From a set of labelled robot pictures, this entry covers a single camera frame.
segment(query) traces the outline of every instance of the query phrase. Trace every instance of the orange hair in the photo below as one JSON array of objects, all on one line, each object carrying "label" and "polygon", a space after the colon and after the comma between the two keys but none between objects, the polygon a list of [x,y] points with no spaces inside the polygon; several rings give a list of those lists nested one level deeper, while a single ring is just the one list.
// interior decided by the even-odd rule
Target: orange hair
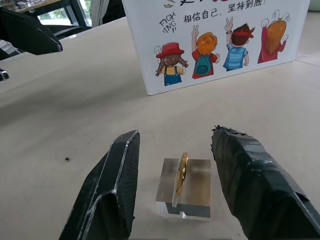
[{"label": "orange hair", "polygon": [[196,42],[198,51],[202,56],[208,56],[216,48],[218,39],[212,32],[207,32],[198,38]]},{"label": "orange hair", "polygon": [[281,19],[272,23],[266,31],[265,50],[272,55],[281,44],[281,39],[284,36],[287,28],[287,23]]}]

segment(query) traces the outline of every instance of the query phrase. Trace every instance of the blue shirt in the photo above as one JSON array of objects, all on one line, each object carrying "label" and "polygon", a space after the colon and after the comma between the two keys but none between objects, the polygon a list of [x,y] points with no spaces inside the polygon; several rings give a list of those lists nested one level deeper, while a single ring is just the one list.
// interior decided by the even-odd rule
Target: blue shirt
[{"label": "blue shirt", "polygon": [[229,50],[223,65],[227,70],[242,69],[244,63],[244,57],[248,55],[247,49],[244,47],[234,47],[231,43],[226,46]]}]

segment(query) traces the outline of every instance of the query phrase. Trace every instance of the red hat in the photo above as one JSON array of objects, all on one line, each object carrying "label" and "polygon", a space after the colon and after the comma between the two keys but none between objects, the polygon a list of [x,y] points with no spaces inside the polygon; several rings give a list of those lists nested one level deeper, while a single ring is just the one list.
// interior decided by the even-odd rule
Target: red hat
[{"label": "red hat", "polygon": [[156,58],[162,58],[171,54],[183,54],[185,51],[179,48],[179,43],[170,42],[162,46],[162,52],[160,52]]}]

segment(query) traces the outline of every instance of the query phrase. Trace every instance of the red shirt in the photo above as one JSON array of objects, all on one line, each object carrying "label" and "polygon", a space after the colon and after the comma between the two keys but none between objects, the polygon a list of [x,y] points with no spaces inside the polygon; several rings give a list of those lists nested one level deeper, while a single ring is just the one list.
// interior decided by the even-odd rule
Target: red shirt
[{"label": "red shirt", "polygon": [[[200,58],[200,52],[199,50],[195,50],[193,53],[192,53],[192,57],[195,61],[198,61],[199,58]],[[211,76],[214,74],[214,65],[213,63],[215,63],[217,61],[218,57],[212,53],[210,53],[210,62],[212,64],[212,67],[211,67],[211,71],[207,74],[207,75],[198,75],[196,74],[195,72],[193,72],[193,75],[192,75],[192,78],[193,79],[200,79],[200,78],[204,78],[204,77],[207,77],[207,76]]]},{"label": "red shirt", "polygon": [[262,36],[261,36],[262,47],[261,47],[261,52],[260,52],[260,56],[258,59],[258,64],[277,60],[278,59],[278,52],[282,52],[285,49],[285,46],[287,43],[287,41],[284,41],[282,44],[280,43],[278,48],[274,51],[274,53],[272,55],[270,55],[266,51],[266,41],[267,41],[267,27],[264,26],[262,28]]}]

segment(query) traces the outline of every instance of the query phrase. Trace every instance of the cartoon character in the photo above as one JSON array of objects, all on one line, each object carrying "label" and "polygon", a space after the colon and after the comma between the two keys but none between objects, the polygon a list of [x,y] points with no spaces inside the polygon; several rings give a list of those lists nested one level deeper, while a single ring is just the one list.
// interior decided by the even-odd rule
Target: cartoon character
[{"label": "cartoon character", "polygon": [[227,18],[224,27],[226,30],[226,47],[229,52],[223,67],[227,72],[242,69],[243,65],[249,65],[249,53],[244,46],[249,43],[249,39],[254,38],[252,33],[255,30],[255,27],[250,30],[246,23],[232,32],[233,20],[233,17],[231,17],[230,21]]},{"label": "cartoon character", "polygon": [[184,75],[186,70],[176,65],[180,63],[183,67],[187,68],[189,64],[181,58],[181,55],[185,51],[179,48],[179,43],[167,43],[163,45],[162,50],[161,47],[156,46],[154,51],[159,59],[159,67],[155,75],[157,77],[160,74],[164,75],[165,86],[181,83],[181,75]]},{"label": "cartoon character", "polygon": [[282,52],[288,40],[288,35],[284,35],[287,28],[287,22],[290,22],[290,14],[287,12],[282,18],[279,18],[280,11],[275,10],[272,17],[274,21],[268,26],[268,18],[261,22],[261,52],[258,64],[278,59],[278,52]]},{"label": "cartoon character", "polygon": [[193,26],[192,35],[192,57],[195,60],[192,78],[200,79],[214,74],[214,63],[220,61],[220,54],[213,54],[218,39],[212,32],[201,35],[198,40],[199,25]]}]

